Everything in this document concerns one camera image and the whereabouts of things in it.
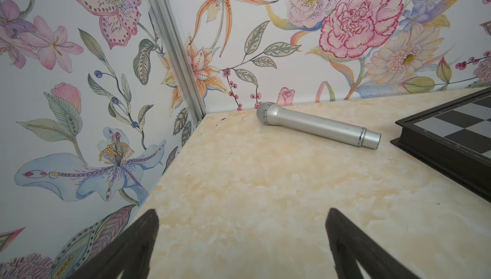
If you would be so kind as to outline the silver handheld microphone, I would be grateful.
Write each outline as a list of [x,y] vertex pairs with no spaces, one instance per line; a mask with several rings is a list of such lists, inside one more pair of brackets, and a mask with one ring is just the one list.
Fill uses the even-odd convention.
[[288,110],[273,102],[261,103],[256,109],[256,115],[266,125],[282,126],[372,150],[378,148],[382,137],[382,134],[365,127]]

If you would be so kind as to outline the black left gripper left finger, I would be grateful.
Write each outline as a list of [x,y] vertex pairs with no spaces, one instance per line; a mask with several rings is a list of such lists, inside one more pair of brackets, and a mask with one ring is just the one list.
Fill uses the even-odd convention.
[[159,217],[150,209],[71,277],[147,278],[158,231]]

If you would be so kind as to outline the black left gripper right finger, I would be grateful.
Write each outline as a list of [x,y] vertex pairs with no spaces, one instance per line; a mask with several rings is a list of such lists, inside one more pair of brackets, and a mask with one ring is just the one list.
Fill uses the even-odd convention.
[[371,278],[417,278],[341,211],[331,208],[326,232],[338,278],[363,278],[363,268]]

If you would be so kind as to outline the left aluminium corner post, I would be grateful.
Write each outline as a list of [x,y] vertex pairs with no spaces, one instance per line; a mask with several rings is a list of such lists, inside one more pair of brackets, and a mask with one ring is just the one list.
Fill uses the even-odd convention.
[[206,115],[205,103],[199,94],[196,78],[189,65],[185,46],[178,30],[178,24],[173,14],[170,0],[148,0],[148,2],[151,6],[151,14],[155,20],[155,25],[158,27],[168,50],[170,64],[176,75],[177,85],[188,105],[194,124],[199,125]]

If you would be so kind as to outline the black white chessboard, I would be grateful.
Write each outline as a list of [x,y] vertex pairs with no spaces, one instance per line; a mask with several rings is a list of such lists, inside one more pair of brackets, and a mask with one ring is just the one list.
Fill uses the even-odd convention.
[[392,144],[490,200],[490,89],[396,121]]

